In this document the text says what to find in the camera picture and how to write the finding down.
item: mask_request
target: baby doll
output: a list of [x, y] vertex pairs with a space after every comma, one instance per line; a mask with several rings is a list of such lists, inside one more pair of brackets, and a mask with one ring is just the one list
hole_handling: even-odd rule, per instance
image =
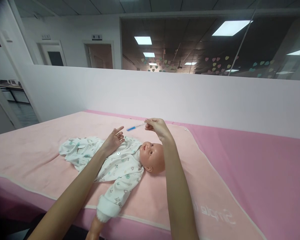
[[[65, 160], [80, 172], [103, 142], [104, 140], [96, 137], [70, 138], [60, 146], [59, 153], [66, 155]], [[101, 229], [103, 223], [119, 214], [131, 190], [141, 180], [144, 169], [153, 174], [165, 170], [163, 146], [150, 142], [141, 144], [137, 139], [125, 136], [120, 147], [106, 158], [95, 179], [96, 182], [115, 182], [99, 198], [97, 215], [91, 224], [94, 230]]]

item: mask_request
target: baby onesie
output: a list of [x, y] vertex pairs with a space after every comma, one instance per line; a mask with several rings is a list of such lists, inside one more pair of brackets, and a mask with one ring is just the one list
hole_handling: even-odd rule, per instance
[[[99, 198], [97, 216], [102, 222], [119, 214], [144, 171], [139, 151], [142, 143], [132, 137], [124, 138], [120, 147], [106, 158], [95, 179], [95, 182], [115, 181]], [[71, 162], [80, 173], [103, 143], [104, 140], [97, 137], [70, 138], [60, 146], [59, 154], [65, 155], [65, 160]]]

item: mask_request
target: doll ear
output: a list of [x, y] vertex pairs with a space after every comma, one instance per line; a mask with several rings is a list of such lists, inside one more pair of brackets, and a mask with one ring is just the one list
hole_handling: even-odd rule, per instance
[[146, 167], [146, 170], [147, 170], [148, 172], [152, 172], [153, 168], [152, 168], [152, 167]]

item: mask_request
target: doll face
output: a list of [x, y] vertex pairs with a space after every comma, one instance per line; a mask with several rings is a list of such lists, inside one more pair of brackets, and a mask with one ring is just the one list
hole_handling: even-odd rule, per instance
[[140, 147], [140, 161], [143, 167], [154, 174], [165, 170], [163, 146], [159, 143], [144, 142]]

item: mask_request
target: person's left hand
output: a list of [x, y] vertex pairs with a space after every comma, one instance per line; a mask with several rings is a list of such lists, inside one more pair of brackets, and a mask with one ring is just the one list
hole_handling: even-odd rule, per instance
[[121, 126], [117, 129], [113, 129], [109, 137], [102, 144], [101, 149], [105, 152], [107, 157], [111, 155], [120, 145], [124, 142], [123, 132], [120, 132], [124, 127]]

